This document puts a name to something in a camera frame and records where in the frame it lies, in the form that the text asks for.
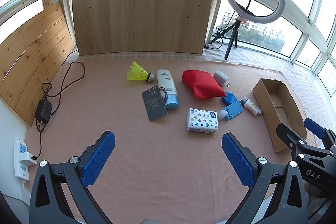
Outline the blue round lid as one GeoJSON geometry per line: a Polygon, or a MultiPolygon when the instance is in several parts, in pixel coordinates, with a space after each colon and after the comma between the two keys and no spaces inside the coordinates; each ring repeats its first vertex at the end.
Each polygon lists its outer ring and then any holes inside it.
{"type": "Polygon", "coordinates": [[[237,101],[236,96],[231,92],[225,92],[225,96],[222,97],[222,102],[228,106],[237,101]]]}

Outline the patterned tissue pack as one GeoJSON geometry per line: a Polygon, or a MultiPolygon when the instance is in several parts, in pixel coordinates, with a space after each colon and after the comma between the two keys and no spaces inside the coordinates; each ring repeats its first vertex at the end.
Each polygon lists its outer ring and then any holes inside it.
{"type": "Polygon", "coordinates": [[[214,134],[218,130],[217,112],[189,108],[187,114],[187,131],[214,134]]]}

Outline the white USB wall charger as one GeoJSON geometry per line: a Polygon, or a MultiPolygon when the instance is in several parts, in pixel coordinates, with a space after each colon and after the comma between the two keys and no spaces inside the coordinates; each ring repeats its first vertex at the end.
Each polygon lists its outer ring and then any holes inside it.
{"type": "Polygon", "coordinates": [[[229,82],[229,77],[227,75],[225,75],[223,72],[221,71],[216,71],[213,75],[213,78],[216,80],[216,82],[221,86],[221,87],[229,87],[230,86],[230,82],[229,82]]]}

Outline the red fabric pouch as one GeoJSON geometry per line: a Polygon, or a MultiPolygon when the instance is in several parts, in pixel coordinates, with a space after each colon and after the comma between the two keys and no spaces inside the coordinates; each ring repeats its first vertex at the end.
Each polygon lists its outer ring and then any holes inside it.
{"type": "Polygon", "coordinates": [[[227,96],[212,75],[205,71],[183,71],[182,82],[193,91],[194,96],[198,99],[209,100],[227,96]]]}

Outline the white Aqua sunscreen tube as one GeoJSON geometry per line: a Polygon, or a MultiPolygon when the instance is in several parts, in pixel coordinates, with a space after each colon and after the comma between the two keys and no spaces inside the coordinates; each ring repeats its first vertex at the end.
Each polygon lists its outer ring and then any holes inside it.
{"type": "Polygon", "coordinates": [[[167,69],[157,70],[157,84],[167,110],[179,108],[177,89],[171,73],[167,69]]]}

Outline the dark grey card tag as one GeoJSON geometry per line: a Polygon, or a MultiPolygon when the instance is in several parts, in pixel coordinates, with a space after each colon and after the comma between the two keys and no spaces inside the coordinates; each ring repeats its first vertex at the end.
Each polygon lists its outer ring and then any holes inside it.
{"type": "Polygon", "coordinates": [[[142,92],[142,99],[150,121],[154,121],[167,115],[165,104],[157,86],[142,92]]]}

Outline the yellow plastic shuttlecock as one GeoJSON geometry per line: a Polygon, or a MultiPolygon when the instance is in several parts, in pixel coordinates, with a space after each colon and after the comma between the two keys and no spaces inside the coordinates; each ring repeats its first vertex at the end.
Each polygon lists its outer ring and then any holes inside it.
{"type": "Polygon", "coordinates": [[[133,61],[127,73],[127,81],[142,81],[153,82],[155,76],[153,73],[147,72],[137,62],[133,61]]]}

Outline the cardboard box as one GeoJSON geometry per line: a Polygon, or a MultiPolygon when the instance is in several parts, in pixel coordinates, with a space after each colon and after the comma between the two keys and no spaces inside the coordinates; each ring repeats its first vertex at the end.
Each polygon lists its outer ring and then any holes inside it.
{"type": "Polygon", "coordinates": [[[301,112],[282,81],[259,79],[252,91],[266,122],[274,153],[286,148],[276,133],[276,128],[281,123],[289,126],[303,139],[307,138],[301,112]]]}

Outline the black power adapter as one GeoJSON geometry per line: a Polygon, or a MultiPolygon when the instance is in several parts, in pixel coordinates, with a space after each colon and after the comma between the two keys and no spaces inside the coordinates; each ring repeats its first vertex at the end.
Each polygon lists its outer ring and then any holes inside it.
{"type": "Polygon", "coordinates": [[[52,104],[48,99],[39,101],[35,112],[35,119],[40,123],[48,123],[51,117],[52,104]]]}

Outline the black tripod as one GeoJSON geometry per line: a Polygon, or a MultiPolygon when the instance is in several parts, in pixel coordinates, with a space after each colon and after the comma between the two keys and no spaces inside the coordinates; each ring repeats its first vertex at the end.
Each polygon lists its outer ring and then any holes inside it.
{"type": "Polygon", "coordinates": [[[230,55],[230,51],[231,51],[232,46],[235,46],[235,48],[236,48],[237,45],[238,45],[238,32],[239,32],[240,24],[242,22],[243,22],[242,19],[236,19],[232,25],[225,28],[224,30],[219,28],[217,30],[217,34],[215,35],[215,37],[212,40],[210,40],[210,42],[205,44],[204,48],[205,49],[211,49],[211,50],[214,50],[214,49],[218,50],[221,46],[219,46],[217,48],[211,48],[210,45],[213,44],[214,42],[216,42],[217,40],[223,40],[225,38],[225,34],[230,32],[230,30],[232,30],[230,40],[229,40],[229,43],[228,43],[228,47],[227,47],[226,53],[224,55],[224,59],[225,59],[225,61],[227,61],[228,56],[230,55]]]}

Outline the pine plank headboard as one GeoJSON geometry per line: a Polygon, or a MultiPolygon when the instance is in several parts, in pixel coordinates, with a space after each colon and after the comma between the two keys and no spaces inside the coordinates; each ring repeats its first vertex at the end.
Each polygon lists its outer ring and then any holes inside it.
{"type": "Polygon", "coordinates": [[[43,8],[1,44],[1,97],[28,125],[42,83],[52,81],[74,48],[62,5],[43,0],[43,8]]]}

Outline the large wooden board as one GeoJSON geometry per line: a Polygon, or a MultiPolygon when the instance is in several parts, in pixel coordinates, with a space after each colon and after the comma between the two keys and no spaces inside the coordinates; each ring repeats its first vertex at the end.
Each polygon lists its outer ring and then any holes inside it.
{"type": "Polygon", "coordinates": [[[212,0],[72,0],[80,55],[203,52],[212,0]]]}

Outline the white wall socket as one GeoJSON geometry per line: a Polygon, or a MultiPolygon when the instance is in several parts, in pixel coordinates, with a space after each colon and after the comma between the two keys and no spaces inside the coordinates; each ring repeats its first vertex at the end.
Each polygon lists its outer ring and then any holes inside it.
{"type": "Polygon", "coordinates": [[[37,165],[37,161],[32,159],[26,143],[20,139],[14,142],[14,174],[24,181],[30,180],[29,166],[37,165]]]}

